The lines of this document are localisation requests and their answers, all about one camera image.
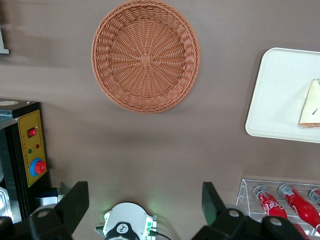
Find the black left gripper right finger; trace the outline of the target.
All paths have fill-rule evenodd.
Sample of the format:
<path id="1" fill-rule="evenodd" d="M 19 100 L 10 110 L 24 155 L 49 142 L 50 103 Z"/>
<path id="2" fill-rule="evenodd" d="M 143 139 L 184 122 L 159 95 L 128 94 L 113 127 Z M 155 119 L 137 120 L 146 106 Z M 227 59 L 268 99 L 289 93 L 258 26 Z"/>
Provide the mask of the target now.
<path id="1" fill-rule="evenodd" d="M 258 222 L 242 211 L 227 208 L 212 182 L 202 183 L 202 212 L 206 225 L 194 240 L 304 240 L 287 219 L 266 216 Z"/>

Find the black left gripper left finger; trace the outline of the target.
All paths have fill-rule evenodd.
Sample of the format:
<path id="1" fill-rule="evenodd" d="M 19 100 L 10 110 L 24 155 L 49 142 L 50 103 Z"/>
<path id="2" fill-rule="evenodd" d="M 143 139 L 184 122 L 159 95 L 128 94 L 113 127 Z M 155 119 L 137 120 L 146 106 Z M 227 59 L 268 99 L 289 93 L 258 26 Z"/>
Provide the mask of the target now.
<path id="1" fill-rule="evenodd" d="M 53 208 L 33 212 L 21 222 L 10 217 L 0 218 L 2 240 L 71 240 L 72 235 L 89 208 L 87 181 L 79 181 Z"/>

